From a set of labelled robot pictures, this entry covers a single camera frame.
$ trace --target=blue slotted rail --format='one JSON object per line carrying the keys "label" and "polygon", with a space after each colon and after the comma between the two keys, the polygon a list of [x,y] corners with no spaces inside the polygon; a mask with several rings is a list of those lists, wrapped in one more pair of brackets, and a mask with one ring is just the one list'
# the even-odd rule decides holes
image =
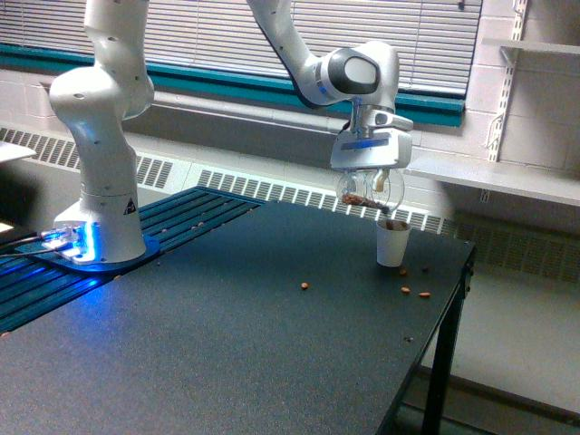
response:
{"label": "blue slotted rail", "polygon": [[[140,208],[143,233],[170,251],[238,218],[263,201],[191,188]],[[86,275],[31,257],[0,258],[0,334],[108,283],[112,275]]]}

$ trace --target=clear plastic container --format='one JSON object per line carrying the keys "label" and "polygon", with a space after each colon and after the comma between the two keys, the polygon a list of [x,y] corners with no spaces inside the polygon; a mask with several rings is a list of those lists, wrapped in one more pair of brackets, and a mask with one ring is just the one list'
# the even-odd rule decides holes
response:
{"label": "clear plastic container", "polygon": [[[398,184],[391,183],[393,172],[398,174]],[[348,171],[336,186],[336,196],[344,204],[377,208],[385,215],[399,207],[403,194],[404,181],[396,169]]]}

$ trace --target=window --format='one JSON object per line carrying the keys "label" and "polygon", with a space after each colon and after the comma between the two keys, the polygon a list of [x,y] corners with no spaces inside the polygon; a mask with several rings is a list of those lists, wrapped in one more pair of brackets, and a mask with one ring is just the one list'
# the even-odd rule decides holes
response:
{"label": "window", "polygon": [[[92,53],[84,0],[0,0],[0,44]],[[481,0],[294,0],[314,53],[383,40],[401,59],[400,88],[462,96]],[[150,0],[146,57],[155,63],[286,77],[245,0]]]}

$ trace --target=teal window frame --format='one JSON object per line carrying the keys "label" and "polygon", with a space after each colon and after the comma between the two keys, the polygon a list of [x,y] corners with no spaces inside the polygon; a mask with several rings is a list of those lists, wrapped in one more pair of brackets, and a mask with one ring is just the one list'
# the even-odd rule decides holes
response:
{"label": "teal window frame", "polygon": [[[93,65],[93,62],[93,56],[88,54],[0,43],[0,68],[8,66],[15,69],[63,73],[79,66]],[[288,79],[167,63],[147,63],[147,71],[155,85],[174,90],[304,107],[292,81]],[[395,105],[397,114],[414,122],[449,127],[461,125],[465,109],[465,101],[461,98],[407,92],[399,92]],[[347,101],[339,102],[327,110],[350,113],[351,104]]]}

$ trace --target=logo sticker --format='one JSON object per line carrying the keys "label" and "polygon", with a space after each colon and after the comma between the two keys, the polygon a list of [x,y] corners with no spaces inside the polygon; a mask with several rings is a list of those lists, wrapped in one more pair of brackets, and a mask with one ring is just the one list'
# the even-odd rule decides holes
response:
{"label": "logo sticker", "polygon": [[130,215],[131,213],[135,213],[136,211],[137,208],[135,207],[133,198],[129,198],[129,202],[127,203],[127,207],[125,208],[125,213],[123,213],[123,215]]}

